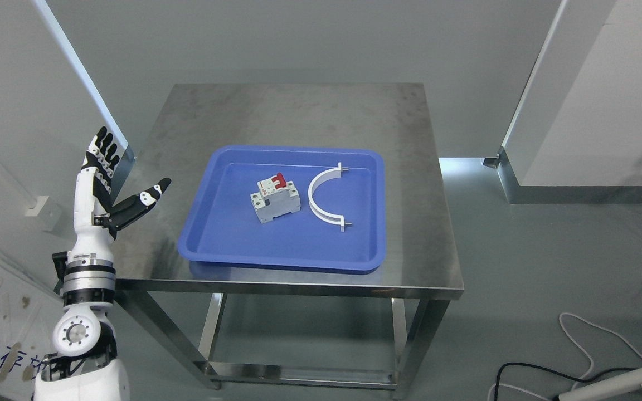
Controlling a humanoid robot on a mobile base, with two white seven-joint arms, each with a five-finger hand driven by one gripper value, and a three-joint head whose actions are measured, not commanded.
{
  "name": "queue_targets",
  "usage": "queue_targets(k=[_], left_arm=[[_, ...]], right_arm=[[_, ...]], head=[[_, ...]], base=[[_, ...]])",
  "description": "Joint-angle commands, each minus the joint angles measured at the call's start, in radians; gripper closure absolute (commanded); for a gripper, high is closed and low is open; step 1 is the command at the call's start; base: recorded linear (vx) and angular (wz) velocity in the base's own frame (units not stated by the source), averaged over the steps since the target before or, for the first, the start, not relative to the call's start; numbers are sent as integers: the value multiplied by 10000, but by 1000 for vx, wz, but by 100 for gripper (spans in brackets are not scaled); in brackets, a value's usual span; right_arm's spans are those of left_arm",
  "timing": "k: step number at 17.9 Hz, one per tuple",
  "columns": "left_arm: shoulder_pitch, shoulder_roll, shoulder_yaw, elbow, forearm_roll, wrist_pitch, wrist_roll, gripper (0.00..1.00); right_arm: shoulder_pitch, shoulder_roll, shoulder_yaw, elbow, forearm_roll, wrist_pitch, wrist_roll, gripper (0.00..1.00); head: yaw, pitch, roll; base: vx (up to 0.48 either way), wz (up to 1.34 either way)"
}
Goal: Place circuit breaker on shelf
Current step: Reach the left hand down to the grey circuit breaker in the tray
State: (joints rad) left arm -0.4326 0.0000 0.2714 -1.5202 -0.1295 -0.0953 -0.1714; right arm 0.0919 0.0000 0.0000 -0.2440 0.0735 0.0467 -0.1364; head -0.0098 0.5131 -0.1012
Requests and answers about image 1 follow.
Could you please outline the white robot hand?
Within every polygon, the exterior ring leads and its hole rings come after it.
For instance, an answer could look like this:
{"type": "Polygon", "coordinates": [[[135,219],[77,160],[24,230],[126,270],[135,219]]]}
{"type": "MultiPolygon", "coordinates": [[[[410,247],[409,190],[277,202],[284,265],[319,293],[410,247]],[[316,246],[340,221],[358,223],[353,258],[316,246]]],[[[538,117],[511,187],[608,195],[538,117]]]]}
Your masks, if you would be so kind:
{"type": "Polygon", "coordinates": [[[171,185],[163,178],[154,186],[125,198],[111,200],[112,180],[120,162],[114,134],[106,126],[94,135],[86,150],[81,171],[76,177],[74,196],[73,255],[111,255],[110,232],[122,231],[154,208],[171,185]]]}

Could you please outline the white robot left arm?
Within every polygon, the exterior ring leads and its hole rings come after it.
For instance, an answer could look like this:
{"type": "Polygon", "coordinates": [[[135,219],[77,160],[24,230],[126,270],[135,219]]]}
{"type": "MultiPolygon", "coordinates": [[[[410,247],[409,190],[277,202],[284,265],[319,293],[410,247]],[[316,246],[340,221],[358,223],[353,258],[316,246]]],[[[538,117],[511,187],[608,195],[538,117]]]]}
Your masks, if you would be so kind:
{"type": "Polygon", "coordinates": [[[112,183],[119,162],[114,134],[103,126],[76,176],[76,242],[70,251],[52,256],[63,315],[51,335],[55,350],[44,357],[34,378],[33,400],[130,399],[127,370],[109,320],[116,284],[110,246],[120,231],[157,205],[171,180],[163,178],[114,203],[112,183]]]}

